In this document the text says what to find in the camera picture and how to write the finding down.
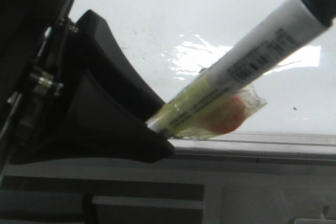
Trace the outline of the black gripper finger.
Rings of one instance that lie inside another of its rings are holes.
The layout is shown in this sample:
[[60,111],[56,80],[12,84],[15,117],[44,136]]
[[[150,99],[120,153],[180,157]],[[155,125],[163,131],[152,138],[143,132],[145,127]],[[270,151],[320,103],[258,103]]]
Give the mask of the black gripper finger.
[[80,75],[70,105],[54,106],[10,163],[67,158],[123,158],[153,163],[174,154],[173,145],[108,95],[90,72]]
[[110,97],[140,120],[149,119],[163,100],[130,64],[107,21],[92,10],[75,23],[71,53]]

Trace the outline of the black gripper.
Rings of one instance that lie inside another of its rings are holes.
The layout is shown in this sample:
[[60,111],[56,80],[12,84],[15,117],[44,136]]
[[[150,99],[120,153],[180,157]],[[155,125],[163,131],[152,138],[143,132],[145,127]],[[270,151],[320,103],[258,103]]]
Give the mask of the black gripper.
[[74,0],[1,0],[1,165],[27,145],[64,86]]

